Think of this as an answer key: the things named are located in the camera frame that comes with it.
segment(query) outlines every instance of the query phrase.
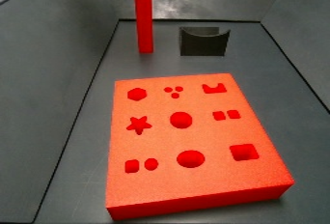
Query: red foam block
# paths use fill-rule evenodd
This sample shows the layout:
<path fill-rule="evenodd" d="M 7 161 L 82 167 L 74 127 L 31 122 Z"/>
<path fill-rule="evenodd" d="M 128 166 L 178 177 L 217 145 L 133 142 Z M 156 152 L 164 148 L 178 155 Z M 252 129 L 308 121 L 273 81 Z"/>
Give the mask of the red foam block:
<path fill-rule="evenodd" d="M 116 220 L 276 199 L 293 183 L 229 73 L 117 82 L 106 190 Z"/>
<path fill-rule="evenodd" d="M 153 0 L 136 0 L 136 14 L 140 52 L 153 53 Z"/>

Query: black u-shaped block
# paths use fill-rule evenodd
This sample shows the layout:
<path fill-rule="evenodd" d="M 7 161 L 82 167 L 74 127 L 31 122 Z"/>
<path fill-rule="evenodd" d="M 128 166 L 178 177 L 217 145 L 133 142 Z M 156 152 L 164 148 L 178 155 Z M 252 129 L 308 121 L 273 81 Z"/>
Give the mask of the black u-shaped block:
<path fill-rule="evenodd" d="M 230 33 L 220 34 L 218 27 L 181 27 L 181 55 L 225 56 Z"/>

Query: square hole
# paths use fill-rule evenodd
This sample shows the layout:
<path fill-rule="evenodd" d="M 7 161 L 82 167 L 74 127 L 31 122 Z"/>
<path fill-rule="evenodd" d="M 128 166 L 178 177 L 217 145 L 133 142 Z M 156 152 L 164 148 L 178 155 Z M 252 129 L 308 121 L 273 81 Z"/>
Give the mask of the square hole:
<path fill-rule="evenodd" d="M 213 112 L 213 118 L 214 118 L 217 121 L 226 120 L 225 113 L 224 113 L 222 111 Z"/>
<path fill-rule="evenodd" d="M 140 171 L 140 161 L 137 159 L 129 160 L 126 162 L 126 173 L 134 174 Z"/>
<path fill-rule="evenodd" d="M 236 161 L 260 158 L 258 152 L 253 144 L 241 144 L 230 147 Z"/>
<path fill-rule="evenodd" d="M 228 111 L 228 113 L 229 113 L 229 116 L 232 119 L 240 119 L 241 118 L 241 114 L 237 110 L 230 110 L 230 111 Z"/>

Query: star-shaped hole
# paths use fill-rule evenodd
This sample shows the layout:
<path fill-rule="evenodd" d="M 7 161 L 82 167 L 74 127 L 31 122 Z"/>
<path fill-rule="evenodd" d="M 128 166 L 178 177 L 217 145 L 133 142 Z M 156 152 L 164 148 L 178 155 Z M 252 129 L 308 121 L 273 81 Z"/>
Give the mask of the star-shaped hole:
<path fill-rule="evenodd" d="M 138 135 L 142 134 L 145 128 L 152 128 L 153 126 L 148 123 L 148 116 L 144 116 L 141 119 L 134 117 L 130 118 L 132 124 L 128 127 L 128 130 L 134 130 Z"/>

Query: cutout hole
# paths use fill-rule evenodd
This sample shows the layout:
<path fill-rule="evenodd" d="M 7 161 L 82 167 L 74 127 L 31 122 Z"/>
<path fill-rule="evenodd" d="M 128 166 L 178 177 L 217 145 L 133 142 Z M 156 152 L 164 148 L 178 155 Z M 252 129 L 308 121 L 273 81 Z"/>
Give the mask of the cutout hole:
<path fill-rule="evenodd" d="M 184 91 L 184 87 L 181 87 L 181 86 L 176 87 L 176 91 L 182 92 Z"/>
<path fill-rule="evenodd" d="M 160 161 L 156 158 L 149 158 L 145 162 L 148 170 L 154 171 L 160 167 Z"/>
<path fill-rule="evenodd" d="M 170 123 L 177 128 L 188 128 L 193 124 L 193 117 L 188 112 L 176 112 L 170 116 Z"/>
<path fill-rule="evenodd" d="M 226 116 L 222 111 L 213 112 L 213 117 L 217 121 L 226 120 Z"/>
<path fill-rule="evenodd" d="M 205 162 L 205 156 L 198 151 L 185 151 L 177 157 L 177 161 L 181 166 L 188 168 L 200 167 Z"/>
<path fill-rule="evenodd" d="M 134 174 L 140 171 L 140 161 L 137 159 L 129 160 L 126 162 L 126 173 Z"/>
<path fill-rule="evenodd" d="M 173 93 L 173 94 L 172 94 L 172 97 L 173 97 L 173 98 L 180 98 L 181 96 L 180 96 L 178 93 Z"/>
<path fill-rule="evenodd" d="M 226 93 L 228 89 L 224 85 L 224 83 L 218 83 L 218 85 L 212 88 L 209 85 L 202 84 L 202 89 L 206 94 L 217 94 L 217 93 Z"/>
<path fill-rule="evenodd" d="M 136 130 L 138 135 L 142 135 L 145 128 L 152 128 L 153 126 L 148 123 L 148 116 L 144 116 L 141 119 L 132 117 L 132 124 L 128 127 L 128 130 Z"/>
<path fill-rule="evenodd" d="M 234 145 L 230 147 L 236 161 L 260 158 L 258 152 L 253 144 Z"/>
<path fill-rule="evenodd" d="M 232 119 L 237 120 L 237 119 L 241 118 L 241 114 L 240 114 L 240 112 L 237 110 L 230 110 L 230 111 L 228 111 L 228 113 L 229 113 L 229 116 L 230 116 Z"/>
<path fill-rule="evenodd" d="M 172 89 L 170 87 L 166 87 L 166 88 L 165 88 L 165 91 L 166 91 L 168 93 L 170 93 L 170 92 L 173 91 L 173 89 Z"/>
<path fill-rule="evenodd" d="M 136 88 L 129 91 L 129 99 L 132 100 L 141 101 L 146 97 L 148 97 L 148 91 L 145 89 Z"/>

